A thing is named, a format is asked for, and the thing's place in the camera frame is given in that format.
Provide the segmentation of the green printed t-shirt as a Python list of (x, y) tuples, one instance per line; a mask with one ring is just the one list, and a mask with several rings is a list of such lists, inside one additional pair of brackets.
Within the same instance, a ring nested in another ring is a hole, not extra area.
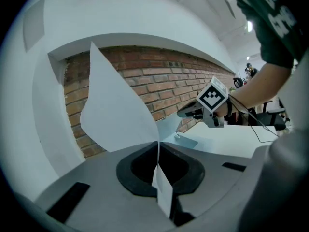
[(253, 24), (263, 61), (292, 68), (309, 48), (309, 0), (236, 0)]

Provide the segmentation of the white table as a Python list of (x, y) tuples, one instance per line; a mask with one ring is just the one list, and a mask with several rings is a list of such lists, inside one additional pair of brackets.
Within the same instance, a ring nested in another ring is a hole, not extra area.
[(269, 145), (278, 137), (274, 127), (225, 125), (210, 129), (201, 122), (177, 134), (197, 141), (194, 150), (243, 158), (251, 158), (258, 147)]

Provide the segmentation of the white A4 paper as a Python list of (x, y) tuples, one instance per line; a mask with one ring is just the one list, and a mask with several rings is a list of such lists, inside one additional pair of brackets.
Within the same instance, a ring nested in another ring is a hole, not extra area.
[(145, 143), (155, 143), (156, 166), (151, 183), (157, 203), (171, 214), (173, 188), (159, 165), (160, 139), (157, 125), (147, 106), (115, 70), (94, 43), (90, 46), (88, 98), (80, 116), (82, 130), (108, 152)]

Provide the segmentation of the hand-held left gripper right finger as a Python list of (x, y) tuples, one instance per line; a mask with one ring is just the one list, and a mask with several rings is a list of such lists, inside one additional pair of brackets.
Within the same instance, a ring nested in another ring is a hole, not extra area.
[(249, 162), (162, 143), (159, 164), (173, 188), (170, 220), (179, 227), (199, 217), (225, 196)]

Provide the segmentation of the black office chair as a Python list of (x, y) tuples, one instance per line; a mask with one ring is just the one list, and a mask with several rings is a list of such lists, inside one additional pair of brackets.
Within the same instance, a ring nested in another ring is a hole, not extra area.
[(271, 103), (272, 101), (267, 101), (263, 103), (263, 111), (256, 115), (256, 118), (261, 125), (264, 126), (273, 126), (276, 131), (282, 131), (286, 129), (286, 124), (283, 118), (281, 117), (282, 113), (285, 113), (285, 108), (280, 107), (277, 109), (266, 111), (267, 104)]

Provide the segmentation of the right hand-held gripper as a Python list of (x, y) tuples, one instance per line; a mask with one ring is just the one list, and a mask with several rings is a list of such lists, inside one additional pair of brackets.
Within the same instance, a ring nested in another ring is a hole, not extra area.
[(228, 90), (215, 76), (206, 84), (197, 96), (198, 102), (182, 107), (177, 116), (180, 118), (203, 118), (208, 128), (223, 128), (224, 118), (215, 115), (215, 111), (228, 99)]

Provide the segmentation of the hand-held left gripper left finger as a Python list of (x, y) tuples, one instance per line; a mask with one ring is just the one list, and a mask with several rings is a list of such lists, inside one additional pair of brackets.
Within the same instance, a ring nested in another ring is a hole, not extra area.
[(173, 227), (157, 205), (156, 198), (133, 195), (116, 176), (118, 162), (149, 146), (131, 146), (105, 152), (60, 177), (36, 199), (48, 211), (76, 182), (90, 187), (66, 221), (69, 227)]

